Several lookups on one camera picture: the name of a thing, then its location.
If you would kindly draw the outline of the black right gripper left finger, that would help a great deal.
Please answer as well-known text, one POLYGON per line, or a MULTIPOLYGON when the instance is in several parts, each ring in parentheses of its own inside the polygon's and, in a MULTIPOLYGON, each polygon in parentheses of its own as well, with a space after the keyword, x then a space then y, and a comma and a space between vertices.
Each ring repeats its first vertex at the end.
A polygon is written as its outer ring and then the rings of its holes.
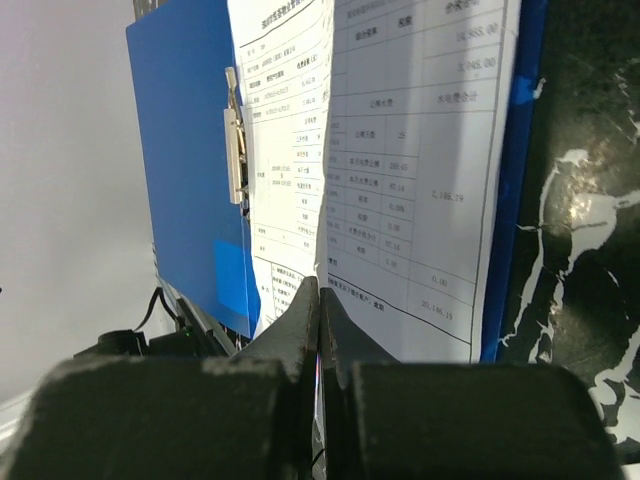
POLYGON ((51 370, 5 479, 307 479, 319 286, 231 357, 87 355, 51 370))

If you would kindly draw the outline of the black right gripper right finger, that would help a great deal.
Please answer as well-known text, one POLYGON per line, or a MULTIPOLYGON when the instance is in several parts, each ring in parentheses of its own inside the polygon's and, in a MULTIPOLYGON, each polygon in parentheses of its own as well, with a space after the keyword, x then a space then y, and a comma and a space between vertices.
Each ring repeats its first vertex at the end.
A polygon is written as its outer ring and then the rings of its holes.
POLYGON ((549 365, 402 363, 320 292, 330 479, 620 479, 583 383, 549 365))

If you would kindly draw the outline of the white paper stack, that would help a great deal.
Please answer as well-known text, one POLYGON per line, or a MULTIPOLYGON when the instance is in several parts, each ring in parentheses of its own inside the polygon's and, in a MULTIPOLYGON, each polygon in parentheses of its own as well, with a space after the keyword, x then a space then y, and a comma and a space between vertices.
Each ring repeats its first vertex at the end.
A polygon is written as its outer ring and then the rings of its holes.
POLYGON ((232 1, 263 332, 301 280, 394 357, 481 354, 517 1, 232 1))

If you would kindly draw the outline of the blue file folder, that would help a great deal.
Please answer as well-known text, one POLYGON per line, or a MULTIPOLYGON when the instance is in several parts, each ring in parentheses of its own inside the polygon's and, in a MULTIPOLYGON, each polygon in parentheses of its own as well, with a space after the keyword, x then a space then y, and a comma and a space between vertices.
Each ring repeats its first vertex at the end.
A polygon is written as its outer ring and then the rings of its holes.
MULTIPOLYGON (((260 311, 252 263, 248 159, 232 1, 138 1, 126 30, 159 277, 237 334, 254 337, 260 311)), ((481 354, 495 355, 526 123, 546 5, 521 5, 498 167, 481 354)))

